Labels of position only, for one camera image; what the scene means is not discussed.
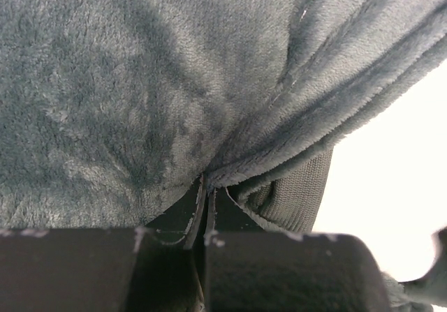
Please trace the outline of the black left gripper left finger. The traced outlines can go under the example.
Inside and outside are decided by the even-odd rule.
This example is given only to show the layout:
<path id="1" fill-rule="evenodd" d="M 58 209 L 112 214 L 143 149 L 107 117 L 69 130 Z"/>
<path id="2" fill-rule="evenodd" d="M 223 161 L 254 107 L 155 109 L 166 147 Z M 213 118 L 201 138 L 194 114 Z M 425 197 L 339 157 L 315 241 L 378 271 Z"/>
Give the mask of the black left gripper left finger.
<path id="1" fill-rule="evenodd" d="M 2 311 L 202 311 L 203 178 L 145 227 L 1 230 Z"/>

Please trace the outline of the zebra pillowcase with grey lining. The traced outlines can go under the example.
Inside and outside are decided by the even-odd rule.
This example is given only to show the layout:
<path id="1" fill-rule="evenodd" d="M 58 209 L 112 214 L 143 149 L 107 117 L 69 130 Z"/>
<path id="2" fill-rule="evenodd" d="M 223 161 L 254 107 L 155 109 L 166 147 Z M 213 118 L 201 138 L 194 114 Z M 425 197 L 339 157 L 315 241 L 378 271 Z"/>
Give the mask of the zebra pillowcase with grey lining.
<path id="1" fill-rule="evenodd" d="M 446 58 L 446 0 L 1 0 L 1 230 L 145 227 L 203 178 L 315 233 L 332 158 Z M 446 231 L 389 311 L 446 305 Z"/>

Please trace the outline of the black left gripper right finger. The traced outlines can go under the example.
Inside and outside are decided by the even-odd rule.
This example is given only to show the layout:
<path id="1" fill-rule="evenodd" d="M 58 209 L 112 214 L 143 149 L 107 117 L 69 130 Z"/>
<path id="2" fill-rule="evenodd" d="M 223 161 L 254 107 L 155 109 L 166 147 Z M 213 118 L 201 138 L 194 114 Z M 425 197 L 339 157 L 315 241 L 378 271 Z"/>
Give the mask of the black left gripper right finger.
<path id="1" fill-rule="evenodd" d="M 204 289 L 208 311 L 390 310 L 357 237 L 264 231 L 225 190 L 209 197 Z"/>

